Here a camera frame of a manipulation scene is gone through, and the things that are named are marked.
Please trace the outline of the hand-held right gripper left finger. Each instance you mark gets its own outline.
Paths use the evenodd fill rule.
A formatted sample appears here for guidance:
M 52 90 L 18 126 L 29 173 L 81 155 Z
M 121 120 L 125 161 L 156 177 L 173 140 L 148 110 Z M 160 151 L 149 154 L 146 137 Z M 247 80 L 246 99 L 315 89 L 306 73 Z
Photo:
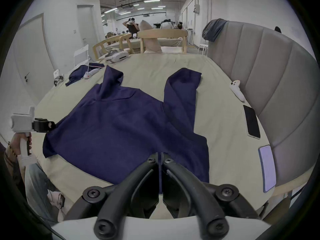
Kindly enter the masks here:
M 94 234 L 98 239 L 111 240 L 119 236 L 127 216 L 149 219 L 159 203 L 158 162 L 158 153 L 154 153 L 121 183 L 88 187 L 70 208 L 65 221 L 97 216 Z

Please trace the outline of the person's left hand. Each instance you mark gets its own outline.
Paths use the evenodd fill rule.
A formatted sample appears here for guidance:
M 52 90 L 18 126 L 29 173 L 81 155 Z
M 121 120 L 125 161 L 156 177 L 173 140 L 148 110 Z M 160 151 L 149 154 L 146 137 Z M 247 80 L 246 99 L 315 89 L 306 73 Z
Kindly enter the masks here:
M 29 149 L 32 149 L 31 133 L 27 137 L 25 133 L 15 133 L 10 143 L 8 144 L 6 154 L 10 159 L 15 158 L 21 154 L 20 142 L 21 139 L 29 141 Z

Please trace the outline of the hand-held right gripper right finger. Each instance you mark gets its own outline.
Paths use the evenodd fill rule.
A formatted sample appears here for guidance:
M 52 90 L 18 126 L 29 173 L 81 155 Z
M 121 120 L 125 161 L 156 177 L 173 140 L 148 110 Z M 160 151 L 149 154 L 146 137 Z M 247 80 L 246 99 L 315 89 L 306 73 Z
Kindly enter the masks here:
M 230 230 L 226 216 L 260 219 L 236 186 L 201 182 L 167 153 L 162 153 L 162 194 L 173 218 L 197 217 L 202 239 L 223 239 Z

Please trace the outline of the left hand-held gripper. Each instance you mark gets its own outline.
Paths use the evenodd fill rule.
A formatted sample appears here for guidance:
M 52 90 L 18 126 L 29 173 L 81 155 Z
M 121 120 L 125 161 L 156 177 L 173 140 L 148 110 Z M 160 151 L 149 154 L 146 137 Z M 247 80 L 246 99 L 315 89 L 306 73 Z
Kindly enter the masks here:
M 48 133 L 56 128 L 56 124 L 45 118 L 36 118 L 35 107 L 30 106 L 27 114 L 14 113 L 11 115 L 10 127 L 13 132 L 25 134 L 28 138 L 28 140 L 23 138 L 20 139 L 20 155 L 18 155 L 18 162 L 21 166 L 29 166 L 37 163 L 36 157 L 30 153 L 30 133 Z

